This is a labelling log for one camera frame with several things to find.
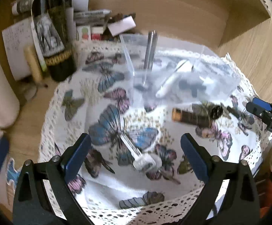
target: wine bottle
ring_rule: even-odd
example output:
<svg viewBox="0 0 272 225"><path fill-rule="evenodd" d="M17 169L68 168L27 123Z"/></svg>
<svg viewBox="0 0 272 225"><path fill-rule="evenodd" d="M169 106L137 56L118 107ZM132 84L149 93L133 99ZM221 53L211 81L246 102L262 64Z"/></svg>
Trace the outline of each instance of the wine bottle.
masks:
<svg viewBox="0 0 272 225"><path fill-rule="evenodd" d="M68 39L63 0L34 0L32 13L40 48L53 80L61 82L76 70Z"/></svg>

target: transparent box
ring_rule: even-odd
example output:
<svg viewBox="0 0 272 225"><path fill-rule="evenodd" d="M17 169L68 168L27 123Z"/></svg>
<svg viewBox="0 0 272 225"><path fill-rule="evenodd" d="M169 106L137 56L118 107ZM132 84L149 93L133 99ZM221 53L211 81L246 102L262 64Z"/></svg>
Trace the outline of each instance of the transparent box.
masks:
<svg viewBox="0 0 272 225"><path fill-rule="evenodd" d="M133 84L133 107L226 100L240 83L231 67L206 46L161 36L152 70L146 71L147 38L120 35Z"/></svg>

